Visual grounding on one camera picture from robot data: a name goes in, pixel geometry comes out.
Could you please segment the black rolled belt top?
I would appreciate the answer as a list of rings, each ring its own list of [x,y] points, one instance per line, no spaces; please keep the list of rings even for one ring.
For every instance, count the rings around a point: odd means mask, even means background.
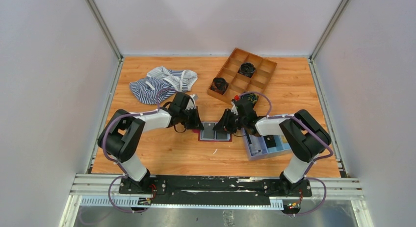
[[[240,65],[238,73],[246,77],[252,77],[255,71],[256,67],[250,62],[246,62]]]

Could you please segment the blue plastic organizer box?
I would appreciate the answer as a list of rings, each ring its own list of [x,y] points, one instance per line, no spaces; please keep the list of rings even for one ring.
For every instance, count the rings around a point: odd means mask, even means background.
[[[243,130],[243,134],[245,136],[247,134],[247,132],[245,130]],[[262,154],[258,155],[258,156],[254,156],[254,157],[249,157],[248,154],[247,154],[247,157],[248,157],[249,161],[272,158],[272,157],[292,153],[291,147],[290,147],[289,143],[286,141],[286,138],[284,136],[274,135],[274,138],[275,138],[275,141],[276,141],[276,147],[274,147],[274,148],[267,148],[265,146],[265,142],[264,142],[263,137],[264,136],[257,137],[259,139],[260,144],[261,144]]]

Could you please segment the black yellow rolled belt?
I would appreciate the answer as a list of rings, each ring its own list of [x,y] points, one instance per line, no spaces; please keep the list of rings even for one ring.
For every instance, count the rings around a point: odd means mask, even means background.
[[[257,94],[254,93],[248,93],[242,96],[243,99],[246,99],[247,101],[249,101],[252,105],[252,107],[255,107],[255,105],[257,104],[259,97]]]

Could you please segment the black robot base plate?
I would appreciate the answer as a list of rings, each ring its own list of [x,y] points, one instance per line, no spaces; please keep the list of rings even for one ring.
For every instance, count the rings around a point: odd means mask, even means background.
[[[310,198],[307,180],[290,185],[273,178],[210,176],[154,176],[146,185],[123,178],[120,194],[150,195],[155,204],[268,205],[270,198],[285,197],[298,201]]]

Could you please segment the silver item in organizer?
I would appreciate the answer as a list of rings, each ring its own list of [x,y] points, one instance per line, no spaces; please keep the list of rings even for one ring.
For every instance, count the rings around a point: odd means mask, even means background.
[[[262,154],[261,144],[259,139],[255,136],[249,135],[248,133],[244,136],[244,143],[246,152],[249,157],[254,157]]]

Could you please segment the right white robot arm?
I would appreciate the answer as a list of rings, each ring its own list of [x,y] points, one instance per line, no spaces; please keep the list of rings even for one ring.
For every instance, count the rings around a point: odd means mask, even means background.
[[[286,138],[293,157],[281,174],[281,179],[295,184],[301,181],[314,162],[331,157],[332,139],[329,133],[306,110],[294,114],[259,116],[252,102],[242,97],[232,100],[232,108],[225,109],[214,131],[233,134],[240,129],[252,136],[277,136]]]

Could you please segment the black item in organizer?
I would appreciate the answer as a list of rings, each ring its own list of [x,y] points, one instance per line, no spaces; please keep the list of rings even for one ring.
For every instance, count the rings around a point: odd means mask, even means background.
[[[276,147],[276,141],[273,135],[267,135],[267,136],[264,136],[263,138],[264,138],[265,146],[267,148]]]

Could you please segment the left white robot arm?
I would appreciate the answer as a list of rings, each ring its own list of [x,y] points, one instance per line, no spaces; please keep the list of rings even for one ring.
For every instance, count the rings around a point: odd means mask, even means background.
[[[149,170],[136,155],[143,133],[161,128],[172,127],[179,132],[178,125],[184,131],[202,130],[196,94],[176,93],[172,101],[158,109],[142,113],[117,110],[98,137],[97,145],[105,157],[116,163],[125,177],[135,182],[143,182],[150,175]]]

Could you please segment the black rolled belt left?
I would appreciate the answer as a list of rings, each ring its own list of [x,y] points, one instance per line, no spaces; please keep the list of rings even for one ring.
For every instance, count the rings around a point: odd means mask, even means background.
[[[228,86],[229,86],[229,84],[227,83],[227,81],[224,78],[215,77],[212,80],[212,83],[211,83],[209,89],[223,95],[226,92]]]

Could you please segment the red leather card holder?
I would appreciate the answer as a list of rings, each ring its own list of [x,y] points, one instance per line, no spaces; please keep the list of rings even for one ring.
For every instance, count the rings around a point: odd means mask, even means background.
[[[194,133],[198,134],[198,140],[204,142],[231,142],[232,136],[223,131],[215,131],[213,128],[217,122],[202,122],[204,130],[193,129]]]

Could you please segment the striped blue white cloth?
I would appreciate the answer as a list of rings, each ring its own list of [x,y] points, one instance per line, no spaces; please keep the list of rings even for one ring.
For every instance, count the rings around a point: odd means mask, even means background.
[[[191,91],[197,80],[198,74],[192,70],[175,71],[159,66],[144,78],[131,82],[129,89],[142,104],[156,105],[176,92]]]

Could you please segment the dark VIP credit card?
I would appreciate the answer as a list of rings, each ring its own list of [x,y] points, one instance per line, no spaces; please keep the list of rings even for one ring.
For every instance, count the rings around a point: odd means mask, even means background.
[[[230,140],[230,134],[224,131],[217,131],[215,133],[215,139],[219,141],[229,141]]]

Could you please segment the grey VIP credit card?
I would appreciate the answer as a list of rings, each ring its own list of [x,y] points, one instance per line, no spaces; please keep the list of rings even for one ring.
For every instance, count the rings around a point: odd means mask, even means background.
[[[213,130],[215,123],[213,122],[204,122],[204,129],[201,131],[202,140],[213,140],[215,138],[215,131]]]

